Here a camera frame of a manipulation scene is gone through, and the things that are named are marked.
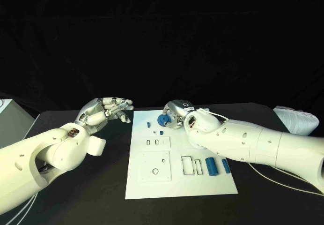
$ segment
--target blue object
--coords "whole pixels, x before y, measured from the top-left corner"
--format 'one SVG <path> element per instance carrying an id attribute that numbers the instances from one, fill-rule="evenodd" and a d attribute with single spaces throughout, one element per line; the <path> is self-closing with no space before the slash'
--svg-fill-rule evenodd
<path id="1" fill-rule="evenodd" d="M 225 165 L 225 171 L 226 171 L 226 173 L 230 173 L 226 159 L 222 159 L 222 162 L 223 162 L 223 165 Z"/>
<path id="2" fill-rule="evenodd" d="M 206 158 L 204 161 L 206 161 L 206 164 L 207 164 L 209 176 L 216 176 L 217 175 L 217 167 L 216 167 L 216 164 L 215 164 L 215 158 L 209 157 L 209 158 Z"/>
<path id="3" fill-rule="evenodd" d="M 164 122 L 171 122 L 171 118 L 168 115 L 160 115 L 158 118 L 157 118 L 157 122 L 158 124 L 164 127 Z"/>

